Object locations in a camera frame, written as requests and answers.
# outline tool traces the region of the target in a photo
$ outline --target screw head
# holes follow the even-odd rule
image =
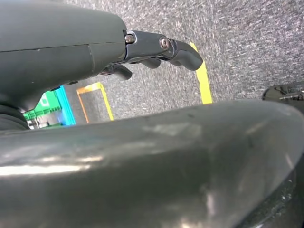
[[[127,36],[124,37],[124,40],[127,44],[131,44],[135,41],[134,37],[132,36],[131,34],[127,34]]]
[[[159,40],[161,49],[167,50],[169,48],[169,40],[165,37],[162,37]]]

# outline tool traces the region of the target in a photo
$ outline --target black object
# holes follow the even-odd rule
[[[303,116],[290,106],[237,101],[5,133],[0,137],[0,222],[235,228],[294,180],[290,174],[303,152],[303,126]],[[282,195],[296,197],[294,184]],[[293,198],[278,206],[275,199],[267,208],[278,220],[285,215],[279,210],[282,202],[287,207]]]
[[[117,66],[122,63],[155,68],[165,60],[196,70],[203,62],[183,42],[127,31],[116,15],[66,4],[2,0],[0,30],[0,105],[21,112],[34,109],[45,91],[100,72],[130,78]],[[127,42],[128,33],[134,42]]]
[[[304,82],[274,85],[266,90],[263,100],[291,105],[304,114]]]

